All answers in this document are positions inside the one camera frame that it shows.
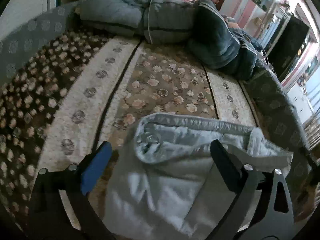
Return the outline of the dark navy striped quilt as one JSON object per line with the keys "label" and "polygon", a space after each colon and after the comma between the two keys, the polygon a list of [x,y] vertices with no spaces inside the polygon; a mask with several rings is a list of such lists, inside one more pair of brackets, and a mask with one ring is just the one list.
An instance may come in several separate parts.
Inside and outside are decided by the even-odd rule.
{"label": "dark navy striped quilt", "polygon": [[249,80],[266,64],[241,29],[230,28],[211,0],[197,0],[189,49],[206,67]]}

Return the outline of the white low cabinet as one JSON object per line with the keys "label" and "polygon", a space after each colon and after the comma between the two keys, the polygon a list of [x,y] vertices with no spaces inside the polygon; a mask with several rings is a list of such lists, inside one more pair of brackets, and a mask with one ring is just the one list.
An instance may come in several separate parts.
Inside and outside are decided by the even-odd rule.
{"label": "white low cabinet", "polygon": [[295,85],[288,91],[287,94],[297,110],[301,123],[305,124],[308,122],[313,117],[315,112],[300,85],[295,83]]}

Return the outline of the white sliding wardrobe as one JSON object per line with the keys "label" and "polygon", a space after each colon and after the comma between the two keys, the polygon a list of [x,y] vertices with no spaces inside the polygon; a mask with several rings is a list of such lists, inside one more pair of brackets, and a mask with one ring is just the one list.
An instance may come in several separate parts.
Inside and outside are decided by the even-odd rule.
{"label": "white sliding wardrobe", "polygon": [[57,0],[10,0],[1,14],[1,40],[56,4]]}

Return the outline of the light blue padded jacket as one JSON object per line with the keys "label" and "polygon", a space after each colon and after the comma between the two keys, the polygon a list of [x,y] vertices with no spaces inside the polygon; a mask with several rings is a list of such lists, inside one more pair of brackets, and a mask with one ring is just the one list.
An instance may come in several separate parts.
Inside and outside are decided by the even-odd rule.
{"label": "light blue padded jacket", "polygon": [[261,129],[190,115],[154,113],[129,128],[108,181],[103,223],[129,239],[205,239],[235,194],[211,155],[221,142],[259,171],[290,170],[293,153]]}

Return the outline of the floral patterned bed blanket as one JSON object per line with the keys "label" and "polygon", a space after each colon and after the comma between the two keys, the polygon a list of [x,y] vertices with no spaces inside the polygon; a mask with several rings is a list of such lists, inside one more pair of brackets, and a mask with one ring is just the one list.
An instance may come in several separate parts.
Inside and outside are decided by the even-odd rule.
{"label": "floral patterned bed blanket", "polygon": [[1,88],[1,204],[21,229],[38,170],[79,163],[103,141],[117,150],[143,116],[164,112],[257,126],[239,81],[184,49],[67,32]]}

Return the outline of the black open door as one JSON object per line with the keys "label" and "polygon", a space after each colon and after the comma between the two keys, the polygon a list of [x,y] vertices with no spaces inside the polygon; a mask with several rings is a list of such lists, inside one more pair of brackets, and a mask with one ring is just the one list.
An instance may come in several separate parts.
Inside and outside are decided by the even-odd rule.
{"label": "black open door", "polygon": [[266,61],[280,82],[293,70],[310,40],[310,27],[292,15],[280,38],[266,55]]}

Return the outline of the grey patterned bed cover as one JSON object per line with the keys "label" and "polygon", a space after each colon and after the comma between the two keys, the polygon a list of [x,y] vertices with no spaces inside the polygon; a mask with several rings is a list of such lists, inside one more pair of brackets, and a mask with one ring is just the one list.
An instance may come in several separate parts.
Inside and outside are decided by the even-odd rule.
{"label": "grey patterned bed cover", "polygon": [[[114,37],[101,30],[85,29],[73,23],[74,4],[57,7],[20,26],[1,42],[1,57],[21,59],[21,64],[8,64],[9,83],[16,72],[39,50],[63,34],[89,32]],[[285,95],[274,75],[264,68],[247,82],[241,82],[249,104],[265,138],[275,145],[295,153],[287,179],[292,193],[304,196],[311,168],[298,153],[306,146],[306,137],[295,107]]]}

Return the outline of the grey blue folded quilt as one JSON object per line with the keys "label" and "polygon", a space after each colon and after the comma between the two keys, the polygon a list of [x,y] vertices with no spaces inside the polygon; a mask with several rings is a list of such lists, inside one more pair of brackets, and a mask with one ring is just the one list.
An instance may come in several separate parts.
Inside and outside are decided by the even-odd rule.
{"label": "grey blue folded quilt", "polygon": [[78,15],[95,28],[150,44],[182,42],[193,25],[194,3],[186,0],[82,0]]}

